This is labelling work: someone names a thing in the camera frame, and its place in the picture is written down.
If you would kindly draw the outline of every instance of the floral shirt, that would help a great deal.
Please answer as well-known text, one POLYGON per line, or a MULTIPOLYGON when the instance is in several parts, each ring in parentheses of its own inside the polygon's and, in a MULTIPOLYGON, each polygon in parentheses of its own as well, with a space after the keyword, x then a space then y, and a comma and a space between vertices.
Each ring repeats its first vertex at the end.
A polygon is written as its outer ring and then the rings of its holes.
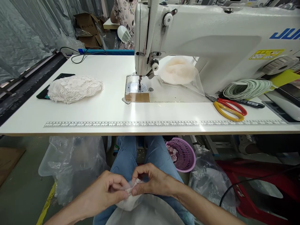
MULTIPOLYGON (((133 0, 132 2, 129 2, 128 0, 114 0, 114 1, 115 3, 113 5, 112 11, 116 19, 119 19, 120 25, 123 25, 129 31, 131 35, 130 40, 134 41, 133 23, 134 23, 135 8, 137 6, 138 0, 133 0)), ((132 44, 130 43, 124 44, 123 42, 121 42, 119 49, 134 49, 134 46, 132 46, 132 44)))

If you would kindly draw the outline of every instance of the bundle of cord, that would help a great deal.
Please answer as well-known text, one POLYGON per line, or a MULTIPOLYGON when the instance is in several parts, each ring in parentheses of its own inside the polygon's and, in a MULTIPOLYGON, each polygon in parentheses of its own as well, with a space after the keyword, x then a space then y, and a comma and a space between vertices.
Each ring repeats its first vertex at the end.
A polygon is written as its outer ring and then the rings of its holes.
POLYGON ((231 100, 252 99, 261 94, 272 91, 270 87, 277 88, 269 80, 245 79, 237 82, 232 82, 228 85, 223 95, 231 100))
POLYGON ((80 64, 80 63, 82 63, 82 62, 84 61, 84 59, 85 59, 88 55, 98 55, 98 54, 108 55, 107 52, 106 52, 103 48, 101 48, 101 47, 99 47, 99 46, 94 46, 94 47, 87 48, 87 50, 85 51, 85 53, 84 53, 83 55, 81 55, 81 53, 80 53, 79 51, 77 51, 77 50, 75 50, 75 49, 73 49, 73 48, 70 48, 70 47, 61 47, 61 48, 59 49, 59 52, 60 52, 60 53, 62 53, 61 50, 62 50, 63 48, 68 48, 68 49, 71 49, 71 50, 73 50, 73 51, 79 53, 79 55, 75 55, 75 56, 73 56, 73 57, 71 58, 71 61, 72 61, 73 63, 75 63, 75 64, 80 64), (95 52, 95 53, 89 53, 89 52, 88 52, 89 49, 95 49, 95 48, 102 49, 104 52, 95 52), (75 57, 78 57, 78 56, 82 56, 81 61, 79 61, 79 62, 74 62, 74 58, 75 58, 75 57))

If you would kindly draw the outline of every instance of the plastic curtain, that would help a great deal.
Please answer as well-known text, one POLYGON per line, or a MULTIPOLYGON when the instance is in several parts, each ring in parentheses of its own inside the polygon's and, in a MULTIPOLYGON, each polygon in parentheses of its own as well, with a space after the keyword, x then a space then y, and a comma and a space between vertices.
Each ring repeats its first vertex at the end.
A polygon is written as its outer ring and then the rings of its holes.
POLYGON ((101 0, 0 0, 0 84, 52 55, 60 29, 75 37, 73 15, 103 15, 101 0))

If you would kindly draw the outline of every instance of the white lamp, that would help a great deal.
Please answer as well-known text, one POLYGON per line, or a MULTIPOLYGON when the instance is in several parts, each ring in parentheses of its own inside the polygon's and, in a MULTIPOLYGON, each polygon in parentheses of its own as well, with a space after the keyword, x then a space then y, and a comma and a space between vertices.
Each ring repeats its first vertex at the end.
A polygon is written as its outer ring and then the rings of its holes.
POLYGON ((129 34, 129 31, 126 29, 126 27, 124 27, 124 26, 119 26, 118 27, 118 36, 121 39, 121 41, 124 42, 125 44, 128 43, 128 42, 131 43, 131 44, 134 44, 130 40, 131 35, 129 34))

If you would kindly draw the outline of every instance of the red stool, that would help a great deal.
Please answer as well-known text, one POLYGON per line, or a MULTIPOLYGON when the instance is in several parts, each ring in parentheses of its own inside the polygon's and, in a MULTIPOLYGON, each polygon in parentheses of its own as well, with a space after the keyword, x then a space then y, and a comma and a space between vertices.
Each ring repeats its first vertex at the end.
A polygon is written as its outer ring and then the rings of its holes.
MULTIPOLYGON (((245 159, 217 161, 217 163, 227 174, 232 184, 246 180, 246 178, 257 178, 279 173, 292 167, 290 165, 245 159)), ((263 194, 251 187, 249 182, 234 185, 234 191, 240 200, 240 205, 237 207, 238 213, 246 218, 253 218, 269 225, 299 224, 299 174, 300 169, 296 168, 286 173, 261 179, 274 184, 282 193, 283 198, 263 194)))

